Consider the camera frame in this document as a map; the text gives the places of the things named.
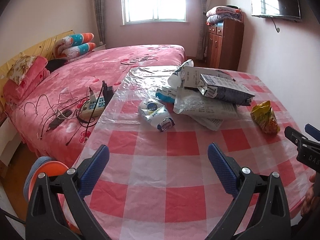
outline blue gripper pad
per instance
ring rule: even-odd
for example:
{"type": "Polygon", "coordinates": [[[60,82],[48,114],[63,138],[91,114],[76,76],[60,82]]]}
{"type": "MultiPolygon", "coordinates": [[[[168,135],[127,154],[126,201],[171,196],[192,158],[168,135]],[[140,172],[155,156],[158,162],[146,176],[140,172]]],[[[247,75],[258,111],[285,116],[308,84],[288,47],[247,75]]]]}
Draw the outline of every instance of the blue gripper pad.
{"type": "Polygon", "coordinates": [[[238,177],[226,161],[225,155],[214,143],[208,147],[208,158],[226,193],[236,198],[239,194],[238,177]]]}
{"type": "Polygon", "coordinates": [[[320,131],[317,128],[307,123],[306,126],[304,127],[304,130],[307,134],[311,135],[314,139],[320,142],[320,131]]]}
{"type": "Polygon", "coordinates": [[[79,168],[82,164],[85,165],[86,161],[90,162],[86,170],[83,172],[83,175],[80,177],[78,193],[81,198],[84,198],[92,193],[94,186],[96,185],[109,161],[109,157],[109,148],[105,145],[101,145],[92,158],[85,159],[80,164],[79,168]]]}

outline screw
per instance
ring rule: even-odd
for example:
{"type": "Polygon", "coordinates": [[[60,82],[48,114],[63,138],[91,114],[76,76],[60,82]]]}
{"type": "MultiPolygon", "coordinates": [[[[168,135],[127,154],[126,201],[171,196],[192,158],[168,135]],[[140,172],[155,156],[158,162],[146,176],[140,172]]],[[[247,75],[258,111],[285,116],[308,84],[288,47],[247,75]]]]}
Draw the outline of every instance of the screw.
{"type": "Polygon", "coordinates": [[[76,172],[75,168],[70,168],[69,170],[67,170],[67,174],[72,175],[76,172]]]}
{"type": "Polygon", "coordinates": [[[279,178],[279,177],[280,177],[280,174],[279,174],[278,172],[274,171],[274,172],[272,173],[272,176],[274,176],[275,178],[279,178]]]}
{"type": "Polygon", "coordinates": [[[45,173],[44,173],[44,172],[41,172],[41,173],[39,173],[38,178],[39,178],[39,179],[42,179],[42,178],[44,178],[44,176],[45,176],[45,173]]]}
{"type": "Polygon", "coordinates": [[[249,173],[250,173],[250,169],[244,167],[244,168],[242,168],[242,172],[243,172],[244,174],[249,174],[249,173]]]}

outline power strip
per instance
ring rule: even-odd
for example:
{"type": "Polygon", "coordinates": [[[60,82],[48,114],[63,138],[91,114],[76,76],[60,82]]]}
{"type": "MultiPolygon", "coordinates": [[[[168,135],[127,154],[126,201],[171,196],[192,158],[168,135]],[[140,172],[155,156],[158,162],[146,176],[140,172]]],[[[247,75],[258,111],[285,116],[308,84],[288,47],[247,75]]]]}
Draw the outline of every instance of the power strip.
{"type": "MultiPolygon", "coordinates": [[[[94,102],[91,102],[91,101],[88,101],[82,108],[82,113],[79,115],[79,117],[81,119],[89,119],[90,116],[91,116],[91,113],[93,112],[93,109],[94,109],[94,106],[96,105],[96,101],[94,102]]],[[[98,104],[97,104],[97,107],[93,113],[93,116],[92,117],[98,117],[100,116],[104,109],[105,109],[105,105],[106,105],[106,102],[104,100],[104,97],[100,97],[99,100],[98,100],[98,104]]]]}

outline crumpled wrapper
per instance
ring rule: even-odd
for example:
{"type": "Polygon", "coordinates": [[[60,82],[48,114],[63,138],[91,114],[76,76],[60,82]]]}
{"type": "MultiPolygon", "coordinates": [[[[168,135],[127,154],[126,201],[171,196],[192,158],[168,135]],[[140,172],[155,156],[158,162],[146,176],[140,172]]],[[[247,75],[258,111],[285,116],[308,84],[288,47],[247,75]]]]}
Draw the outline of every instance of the crumpled wrapper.
{"type": "Polygon", "coordinates": [[[263,102],[252,108],[251,118],[260,126],[264,133],[277,134],[280,132],[275,113],[270,101],[263,102]]]}

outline wooden floor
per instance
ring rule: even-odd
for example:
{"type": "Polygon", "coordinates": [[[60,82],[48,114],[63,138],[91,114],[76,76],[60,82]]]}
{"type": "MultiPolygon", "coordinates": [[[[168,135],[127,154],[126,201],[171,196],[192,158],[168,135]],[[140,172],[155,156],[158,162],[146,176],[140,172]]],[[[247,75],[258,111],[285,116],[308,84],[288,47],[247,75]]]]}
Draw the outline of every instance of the wooden floor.
{"type": "Polygon", "coordinates": [[[203,60],[196,59],[195,57],[188,57],[187,59],[192,59],[195,67],[207,67],[206,63],[203,60]]]}
{"type": "Polygon", "coordinates": [[[36,159],[36,154],[31,152],[26,144],[21,143],[10,161],[5,178],[1,178],[4,190],[14,211],[24,221],[27,215],[28,203],[23,197],[23,186],[36,159]]]}

